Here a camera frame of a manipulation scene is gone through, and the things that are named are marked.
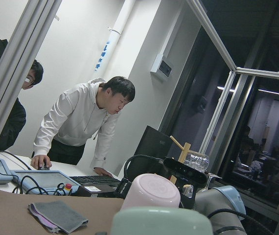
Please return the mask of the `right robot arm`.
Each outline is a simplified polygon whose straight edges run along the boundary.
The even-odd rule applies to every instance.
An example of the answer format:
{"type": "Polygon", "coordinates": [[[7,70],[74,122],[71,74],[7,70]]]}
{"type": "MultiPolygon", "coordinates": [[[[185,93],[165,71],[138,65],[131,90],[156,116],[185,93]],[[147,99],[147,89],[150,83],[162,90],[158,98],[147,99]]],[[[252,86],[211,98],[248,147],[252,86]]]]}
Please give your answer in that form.
{"type": "Polygon", "coordinates": [[[215,235],[271,235],[272,232],[246,214],[239,192],[232,186],[196,193],[196,211],[211,222],[215,235]]]}

